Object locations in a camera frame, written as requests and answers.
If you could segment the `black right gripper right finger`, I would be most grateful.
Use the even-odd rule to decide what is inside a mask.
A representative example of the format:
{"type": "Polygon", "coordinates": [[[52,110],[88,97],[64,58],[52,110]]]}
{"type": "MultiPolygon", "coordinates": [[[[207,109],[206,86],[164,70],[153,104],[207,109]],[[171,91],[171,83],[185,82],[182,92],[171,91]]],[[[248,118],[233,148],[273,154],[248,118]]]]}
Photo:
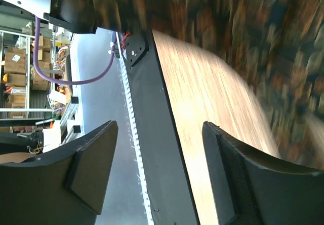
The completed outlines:
{"type": "Polygon", "coordinates": [[[323,171],[275,158],[211,122],[202,138],[219,224],[323,224],[323,171]]]}

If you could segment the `black tie with gold keys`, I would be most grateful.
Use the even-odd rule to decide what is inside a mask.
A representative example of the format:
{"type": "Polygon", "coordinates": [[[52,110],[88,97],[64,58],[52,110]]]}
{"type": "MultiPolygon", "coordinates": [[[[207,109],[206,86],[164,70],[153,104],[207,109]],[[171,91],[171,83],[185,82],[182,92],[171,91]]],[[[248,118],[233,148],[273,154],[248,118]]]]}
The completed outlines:
{"type": "Polygon", "coordinates": [[[105,29],[151,28],[220,56],[260,99],[280,156],[323,168],[323,0],[76,0],[105,29]]]}

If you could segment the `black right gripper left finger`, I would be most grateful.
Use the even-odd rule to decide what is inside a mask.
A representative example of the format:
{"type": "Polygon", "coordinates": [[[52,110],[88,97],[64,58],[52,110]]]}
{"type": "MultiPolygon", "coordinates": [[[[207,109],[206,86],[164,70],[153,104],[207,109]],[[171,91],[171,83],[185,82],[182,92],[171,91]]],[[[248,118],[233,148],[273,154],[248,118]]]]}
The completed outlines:
{"type": "Polygon", "coordinates": [[[118,135],[116,121],[49,152],[1,155],[1,224],[94,224],[118,135]]]}

